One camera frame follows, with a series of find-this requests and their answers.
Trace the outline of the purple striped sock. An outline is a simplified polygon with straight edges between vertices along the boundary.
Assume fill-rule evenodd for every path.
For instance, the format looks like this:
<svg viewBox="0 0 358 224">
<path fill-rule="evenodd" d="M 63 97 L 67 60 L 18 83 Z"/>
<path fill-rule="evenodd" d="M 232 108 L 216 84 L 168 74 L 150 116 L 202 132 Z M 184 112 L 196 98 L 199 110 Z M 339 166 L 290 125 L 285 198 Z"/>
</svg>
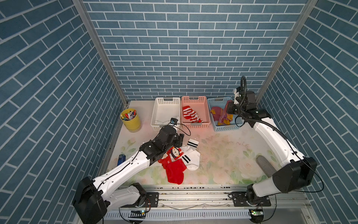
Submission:
<svg viewBox="0 0 358 224">
<path fill-rule="evenodd" d="M 225 107 L 221 109 L 220 116 L 218 119 L 218 126 L 230 125 L 230 122 L 233 121 L 233 115 L 227 113 L 229 103 L 232 103 L 232 100 L 228 100 Z"/>
</svg>

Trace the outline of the blue plastic basket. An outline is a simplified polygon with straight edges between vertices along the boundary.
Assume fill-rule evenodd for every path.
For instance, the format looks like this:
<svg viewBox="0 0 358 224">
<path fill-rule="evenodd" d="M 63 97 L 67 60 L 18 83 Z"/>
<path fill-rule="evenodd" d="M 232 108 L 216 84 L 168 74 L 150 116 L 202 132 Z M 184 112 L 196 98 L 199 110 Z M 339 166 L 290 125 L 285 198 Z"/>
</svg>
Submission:
<svg viewBox="0 0 358 224">
<path fill-rule="evenodd" d="M 228 100 L 231 100 L 231 98 L 230 97 L 222 97 L 222 98 L 208 99 L 209 117 L 211 119 L 211 122 L 213 124 L 213 129 L 215 132 L 236 130 L 236 129 L 239 129 L 243 125 L 244 121 L 241 118 L 238 118 L 238 115 L 234 115 L 234 114 L 233 114 L 233 121 L 230 122 L 230 125 L 218 126 L 218 121 L 213 120 L 213 117 L 210 113 L 211 108 L 213 106 L 218 106 L 218 107 L 224 108 Z"/>
</svg>

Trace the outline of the white plastic basket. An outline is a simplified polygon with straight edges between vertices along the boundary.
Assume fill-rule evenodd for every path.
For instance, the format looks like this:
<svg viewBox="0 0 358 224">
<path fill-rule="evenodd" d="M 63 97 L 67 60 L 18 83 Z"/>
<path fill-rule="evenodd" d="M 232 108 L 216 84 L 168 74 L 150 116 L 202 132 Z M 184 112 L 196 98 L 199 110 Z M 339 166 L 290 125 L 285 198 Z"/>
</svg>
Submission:
<svg viewBox="0 0 358 224">
<path fill-rule="evenodd" d="M 181 122 L 181 99 L 179 97 L 158 97 L 155 99 L 151 126 L 154 131 L 159 131 L 164 125 L 154 125 L 157 118 L 175 118 L 177 124 Z"/>
</svg>

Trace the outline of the pink plastic basket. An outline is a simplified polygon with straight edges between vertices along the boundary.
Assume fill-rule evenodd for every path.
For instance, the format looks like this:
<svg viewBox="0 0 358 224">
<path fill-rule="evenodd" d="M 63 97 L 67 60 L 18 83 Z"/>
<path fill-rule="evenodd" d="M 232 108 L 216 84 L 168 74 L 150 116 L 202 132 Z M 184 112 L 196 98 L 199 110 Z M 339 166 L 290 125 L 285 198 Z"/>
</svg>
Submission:
<svg viewBox="0 0 358 224">
<path fill-rule="evenodd" d="M 189 129 L 208 128 L 211 120 L 207 97 L 183 96 L 181 98 L 181 120 L 181 123 Z"/>
</svg>

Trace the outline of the red santa sock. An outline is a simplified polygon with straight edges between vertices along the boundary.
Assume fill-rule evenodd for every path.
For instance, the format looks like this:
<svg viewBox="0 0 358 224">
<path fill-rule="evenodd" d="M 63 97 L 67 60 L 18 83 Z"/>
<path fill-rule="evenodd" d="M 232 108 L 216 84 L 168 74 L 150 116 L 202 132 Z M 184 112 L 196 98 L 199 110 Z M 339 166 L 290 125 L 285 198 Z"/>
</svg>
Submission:
<svg viewBox="0 0 358 224">
<path fill-rule="evenodd" d="M 184 164 L 182 159 L 171 161 L 171 158 L 167 156 L 164 159 L 160 159 L 158 162 L 166 170 L 167 179 L 169 183 L 174 183 L 178 185 L 183 183 L 186 165 Z"/>
</svg>

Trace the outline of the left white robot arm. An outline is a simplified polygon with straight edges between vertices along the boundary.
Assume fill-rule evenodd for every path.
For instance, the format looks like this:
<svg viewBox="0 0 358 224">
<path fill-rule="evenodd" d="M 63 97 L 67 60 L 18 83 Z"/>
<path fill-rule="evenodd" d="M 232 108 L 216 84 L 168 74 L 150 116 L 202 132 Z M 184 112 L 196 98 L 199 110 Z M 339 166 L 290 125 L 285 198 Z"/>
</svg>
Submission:
<svg viewBox="0 0 358 224">
<path fill-rule="evenodd" d="M 130 157 L 109 172 L 94 179 L 85 177 L 77 186 L 72 200 L 80 220 L 84 224 L 96 224 L 106 213 L 126 205 L 140 206 L 145 201 L 146 191 L 134 183 L 119 190 L 119 187 L 138 172 L 149 168 L 162 159 L 173 147 L 183 145 L 183 134 L 175 129 L 178 119 L 171 118 L 157 136 L 143 143 L 134 156 Z"/>
</svg>

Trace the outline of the aluminium front rail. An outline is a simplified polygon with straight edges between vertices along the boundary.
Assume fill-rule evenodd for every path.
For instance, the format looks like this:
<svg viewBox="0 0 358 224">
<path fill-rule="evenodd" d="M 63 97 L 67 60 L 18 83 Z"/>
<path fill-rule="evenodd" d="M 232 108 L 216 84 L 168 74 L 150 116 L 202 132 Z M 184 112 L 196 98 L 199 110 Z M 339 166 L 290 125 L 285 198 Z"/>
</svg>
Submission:
<svg viewBox="0 0 358 224">
<path fill-rule="evenodd" d="M 299 193 L 269 196 L 270 207 L 234 207 L 228 194 L 243 191 L 243 188 L 154 187 L 144 190 L 159 193 L 157 208 L 119 207 L 107 212 L 98 223 L 105 220 L 124 220 L 131 224 L 142 224 L 146 221 L 245 219 L 254 224 L 289 224 L 297 217 L 302 218 L 306 224 L 318 223 L 318 218 L 307 198 Z"/>
</svg>

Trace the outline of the red white striped sock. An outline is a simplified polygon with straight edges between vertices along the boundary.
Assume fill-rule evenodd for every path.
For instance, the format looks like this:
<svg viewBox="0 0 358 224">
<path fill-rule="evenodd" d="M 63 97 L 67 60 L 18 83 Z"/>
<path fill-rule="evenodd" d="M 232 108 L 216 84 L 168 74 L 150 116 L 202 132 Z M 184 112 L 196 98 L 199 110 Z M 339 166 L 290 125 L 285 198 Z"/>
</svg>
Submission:
<svg viewBox="0 0 358 224">
<path fill-rule="evenodd" d="M 204 121 L 198 116 L 197 112 L 194 111 L 190 106 L 182 107 L 184 119 L 190 121 L 191 123 L 203 123 Z"/>
</svg>

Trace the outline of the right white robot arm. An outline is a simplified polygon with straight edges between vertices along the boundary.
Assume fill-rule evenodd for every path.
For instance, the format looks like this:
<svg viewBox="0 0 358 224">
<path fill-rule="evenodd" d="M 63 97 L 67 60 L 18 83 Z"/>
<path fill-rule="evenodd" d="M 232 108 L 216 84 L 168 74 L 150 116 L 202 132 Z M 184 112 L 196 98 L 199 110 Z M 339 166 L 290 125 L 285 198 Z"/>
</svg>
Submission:
<svg viewBox="0 0 358 224">
<path fill-rule="evenodd" d="M 255 93 L 247 89 L 245 76 L 241 77 L 240 86 L 234 93 L 235 99 L 227 106 L 227 113 L 237 115 L 257 131 L 273 150 L 281 166 L 271 177 L 247 187 L 247 203 L 256 206 L 268 196 L 300 192 L 303 187 L 309 186 L 316 175 L 316 160 L 306 157 L 290 143 L 267 110 L 257 108 Z"/>
</svg>

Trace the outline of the yellow pen cup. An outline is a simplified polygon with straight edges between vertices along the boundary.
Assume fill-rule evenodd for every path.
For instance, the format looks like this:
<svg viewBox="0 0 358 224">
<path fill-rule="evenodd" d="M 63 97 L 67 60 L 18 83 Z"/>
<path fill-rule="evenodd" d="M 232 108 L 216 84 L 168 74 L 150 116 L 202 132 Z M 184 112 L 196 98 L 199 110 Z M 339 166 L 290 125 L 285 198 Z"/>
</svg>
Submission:
<svg viewBox="0 0 358 224">
<path fill-rule="evenodd" d="M 135 133 L 140 130 L 141 121 L 136 109 L 125 109 L 123 112 L 121 112 L 120 118 L 128 131 Z"/>
</svg>

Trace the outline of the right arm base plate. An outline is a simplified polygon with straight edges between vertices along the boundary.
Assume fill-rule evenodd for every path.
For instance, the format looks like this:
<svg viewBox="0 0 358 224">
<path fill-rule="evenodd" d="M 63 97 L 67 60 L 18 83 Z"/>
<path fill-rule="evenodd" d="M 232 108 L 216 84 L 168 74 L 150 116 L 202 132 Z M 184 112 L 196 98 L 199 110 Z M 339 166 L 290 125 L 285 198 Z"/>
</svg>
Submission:
<svg viewBox="0 0 358 224">
<path fill-rule="evenodd" d="M 233 191 L 228 194 L 233 201 L 234 207 L 270 207 L 269 197 L 257 197 L 254 193 L 244 191 Z"/>
</svg>

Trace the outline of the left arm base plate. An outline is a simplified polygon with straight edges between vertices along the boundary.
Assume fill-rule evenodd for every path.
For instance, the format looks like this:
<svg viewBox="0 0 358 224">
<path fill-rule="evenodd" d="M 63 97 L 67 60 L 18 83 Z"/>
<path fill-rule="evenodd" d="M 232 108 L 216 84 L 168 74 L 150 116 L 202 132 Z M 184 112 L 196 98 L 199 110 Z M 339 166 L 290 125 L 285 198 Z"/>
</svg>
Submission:
<svg viewBox="0 0 358 224">
<path fill-rule="evenodd" d="M 141 195 L 134 204 L 125 205 L 121 208 L 157 208 L 158 200 L 158 192 L 147 192 L 145 196 Z"/>
</svg>

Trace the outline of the grey oval pad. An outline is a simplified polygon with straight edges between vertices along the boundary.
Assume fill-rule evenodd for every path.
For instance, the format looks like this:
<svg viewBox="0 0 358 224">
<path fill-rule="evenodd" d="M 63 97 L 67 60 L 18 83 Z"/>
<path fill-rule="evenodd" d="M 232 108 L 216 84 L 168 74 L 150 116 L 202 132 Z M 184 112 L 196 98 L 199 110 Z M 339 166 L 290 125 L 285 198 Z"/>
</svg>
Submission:
<svg viewBox="0 0 358 224">
<path fill-rule="evenodd" d="M 256 158 L 256 163 L 260 167 L 260 169 L 264 172 L 267 178 L 272 177 L 276 173 L 276 169 L 274 166 L 264 157 L 258 155 Z"/>
</svg>

